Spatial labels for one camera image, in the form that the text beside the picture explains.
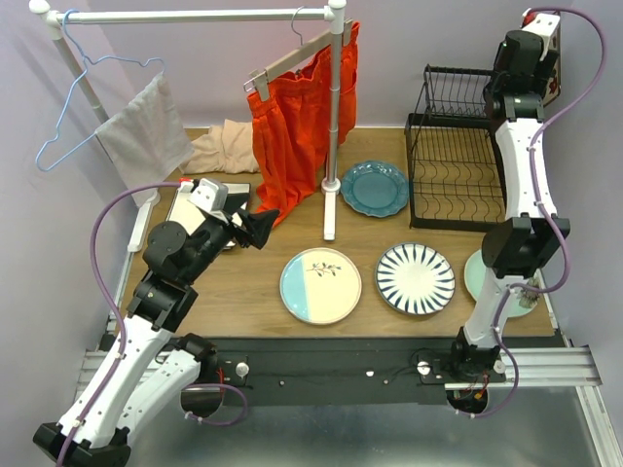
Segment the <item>teal scalloped ceramic plate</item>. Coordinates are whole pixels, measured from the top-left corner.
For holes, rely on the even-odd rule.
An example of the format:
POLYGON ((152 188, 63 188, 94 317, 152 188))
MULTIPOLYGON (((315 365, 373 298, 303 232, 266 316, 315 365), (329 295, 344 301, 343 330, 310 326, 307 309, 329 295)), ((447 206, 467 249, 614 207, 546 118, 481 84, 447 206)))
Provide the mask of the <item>teal scalloped ceramic plate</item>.
POLYGON ((384 218, 397 214, 409 201, 404 173, 394 164, 381 161, 358 162, 342 177, 341 194, 355 212, 384 218))

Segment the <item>flower pattern square plate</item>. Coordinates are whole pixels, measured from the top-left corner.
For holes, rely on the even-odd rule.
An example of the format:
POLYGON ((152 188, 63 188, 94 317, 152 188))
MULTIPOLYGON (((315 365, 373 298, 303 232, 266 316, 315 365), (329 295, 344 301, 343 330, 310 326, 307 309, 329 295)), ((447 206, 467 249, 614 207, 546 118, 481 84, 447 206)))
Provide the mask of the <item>flower pattern square plate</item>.
POLYGON ((549 43, 549 52, 556 53, 557 58, 554 62, 551 76, 547 83, 543 105, 547 107, 561 94, 561 28, 558 27, 549 43))

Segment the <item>blue striped round plate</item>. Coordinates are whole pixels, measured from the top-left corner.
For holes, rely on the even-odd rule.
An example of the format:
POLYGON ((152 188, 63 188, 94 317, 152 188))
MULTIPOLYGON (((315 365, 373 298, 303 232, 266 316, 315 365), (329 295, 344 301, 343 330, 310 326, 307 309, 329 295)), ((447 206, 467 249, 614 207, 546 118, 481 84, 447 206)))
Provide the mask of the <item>blue striped round plate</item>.
POLYGON ((441 311, 456 290, 456 275, 449 261, 433 248, 415 242, 388 248, 377 262, 375 282, 388 305, 412 316, 441 311))

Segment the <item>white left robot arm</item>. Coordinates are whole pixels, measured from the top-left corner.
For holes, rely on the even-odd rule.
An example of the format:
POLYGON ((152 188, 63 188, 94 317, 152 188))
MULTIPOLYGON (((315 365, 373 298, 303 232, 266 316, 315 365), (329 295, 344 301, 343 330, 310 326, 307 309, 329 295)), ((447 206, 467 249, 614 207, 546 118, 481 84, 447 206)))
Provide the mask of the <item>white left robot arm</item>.
POLYGON ((143 260, 148 269, 134 289, 119 334, 73 406, 57 422, 42 424, 34 443, 58 466, 124 466, 138 435, 182 390, 204 384, 219 394, 214 345, 189 334, 170 351, 163 366, 149 365, 174 337, 198 297, 193 285, 228 243, 261 249, 279 215, 271 209, 238 208, 237 221, 225 210, 225 187, 203 180, 190 195, 203 221, 193 233, 175 221, 154 227, 143 260))

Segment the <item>floral round plate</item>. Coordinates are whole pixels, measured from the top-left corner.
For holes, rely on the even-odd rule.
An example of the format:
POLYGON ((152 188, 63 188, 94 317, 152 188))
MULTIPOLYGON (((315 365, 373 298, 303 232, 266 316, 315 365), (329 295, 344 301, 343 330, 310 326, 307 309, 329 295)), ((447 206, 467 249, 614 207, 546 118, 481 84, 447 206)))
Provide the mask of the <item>floral round plate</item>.
MULTIPOLYGON (((472 299, 477 301, 482 291, 486 275, 486 267, 482 259, 482 252, 478 249, 467 260, 463 270, 463 280, 466 289, 472 299)), ((532 292, 521 291, 508 300, 510 318, 521 317, 531 312, 539 301, 539 295, 532 292)))

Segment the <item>light blue round plate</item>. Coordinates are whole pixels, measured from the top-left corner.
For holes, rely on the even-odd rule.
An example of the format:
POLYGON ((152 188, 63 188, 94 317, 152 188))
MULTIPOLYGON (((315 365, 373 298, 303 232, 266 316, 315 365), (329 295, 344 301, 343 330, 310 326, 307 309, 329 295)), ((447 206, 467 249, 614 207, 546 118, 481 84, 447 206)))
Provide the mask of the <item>light blue round plate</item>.
POLYGON ((328 326, 347 318, 362 290, 360 273, 344 253, 327 247, 304 250, 282 270, 279 293, 286 309, 314 326, 328 326))

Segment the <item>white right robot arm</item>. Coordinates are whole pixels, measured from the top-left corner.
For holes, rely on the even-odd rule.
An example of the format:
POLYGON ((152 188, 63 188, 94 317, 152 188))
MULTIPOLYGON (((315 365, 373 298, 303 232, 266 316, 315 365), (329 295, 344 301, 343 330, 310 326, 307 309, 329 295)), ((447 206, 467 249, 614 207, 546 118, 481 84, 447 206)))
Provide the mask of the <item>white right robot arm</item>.
POLYGON ((450 374, 461 381, 493 369, 511 307, 570 232, 549 194, 540 134, 542 98, 557 57, 546 36, 512 30, 498 46, 483 90, 503 166, 506 212, 483 239, 483 287, 447 360, 450 374))

